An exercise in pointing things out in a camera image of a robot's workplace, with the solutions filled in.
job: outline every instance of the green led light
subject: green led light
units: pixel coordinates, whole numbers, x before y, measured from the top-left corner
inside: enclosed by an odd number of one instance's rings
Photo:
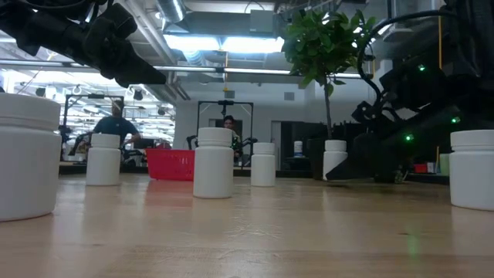
[[[413,141],[414,140],[414,136],[411,135],[411,134],[405,135],[404,140],[407,141],[407,142]]]

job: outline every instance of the red basket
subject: red basket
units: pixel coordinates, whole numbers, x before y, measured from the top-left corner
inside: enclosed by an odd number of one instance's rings
[[[195,151],[147,149],[149,176],[158,180],[193,181]]]

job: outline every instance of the ceiling light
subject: ceiling light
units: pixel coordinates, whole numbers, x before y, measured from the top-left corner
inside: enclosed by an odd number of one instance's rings
[[[173,36],[164,35],[168,46],[181,51],[218,50],[216,38],[208,36]]]
[[[377,33],[379,34],[379,36],[382,36],[391,26],[392,24],[386,25],[385,27],[381,28],[381,30],[379,30]]]
[[[261,39],[249,37],[228,37],[222,49],[231,53],[278,53],[281,52],[282,38]]]
[[[156,70],[170,70],[187,73],[216,73],[216,68],[207,66],[155,66]]]
[[[252,74],[273,74],[289,76],[289,70],[280,69],[241,69],[241,68],[225,68],[226,73],[252,73]],[[358,73],[337,73],[333,75],[340,78],[360,78]]]
[[[239,68],[225,68],[226,73],[260,73],[260,74],[276,74],[276,75],[289,75],[289,70],[278,69],[239,69]]]

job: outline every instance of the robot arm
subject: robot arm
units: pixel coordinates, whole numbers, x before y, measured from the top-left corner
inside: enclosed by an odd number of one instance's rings
[[[36,5],[33,2],[45,3]],[[35,56],[41,46],[88,65],[121,86],[164,84],[166,77],[141,59],[126,38],[137,30],[132,15],[120,4],[111,5],[92,21],[85,19],[107,0],[0,1],[0,29],[17,46]]]

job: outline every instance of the black cable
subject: black cable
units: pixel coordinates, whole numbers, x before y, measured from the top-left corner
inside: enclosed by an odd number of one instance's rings
[[[370,31],[369,36],[366,38],[366,42],[363,45],[364,46],[368,45],[371,42],[371,39],[374,38],[377,35],[377,33],[387,25],[390,25],[390,24],[393,24],[396,22],[402,22],[402,21],[406,21],[406,20],[410,20],[410,19],[419,19],[419,18],[424,18],[424,17],[429,17],[429,16],[446,16],[446,17],[450,17],[450,18],[454,18],[454,19],[458,20],[460,24],[467,25],[471,29],[470,30],[471,35],[472,35],[473,39],[475,40],[477,47],[479,47],[482,51],[485,52],[485,49],[482,47],[480,40],[479,40],[479,37],[477,36],[477,31],[468,22],[464,22],[461,18],[459,18],[454,13],[437,11],[437,10],[425,11],[425,12],[416,12],[416,13],[412,13],[409,15],[398,16],[398,17],[393,18],[393,19],[385,20],[385,21],[377,24],[376,27],[374,27],[372,29],[372,31]],[[367,84],[369,84],[369,86],[376,93],[376,101],[374,102],[374,106],[376,106],[377,103],[379,102],[379,100],[381,99],[382,95],[381,95],[381,90],[379,90],[379,87],[376,85],[376,83],[372,82],[372,80],[365,74],[364,69],[362,68],[363,61],[364,61],[364,55],[365,55],[365,49],[366,49],[366,47],[362,47],[358,53],[357,71],[360,74],[360,78],[363,81],[365,81]]]
[[[98,3],[94,3],[93,13],[91,14],[90,23],[93,23],[96,20],[99,11],[100,11],[100,5],[98,5]]]
[[[57,5],[57,6],[47,6],[47,5],[36,5],[30,3],[28,0],[19,0],[21,3],[24,3],[25,5],[28,5],[29,7],[33,9],[38,9],[38,10],[57,10],[57,9],[67,9],[67,8],[76,8],[89,0],[80,0],[77,3],[69,4],[69,5]]]

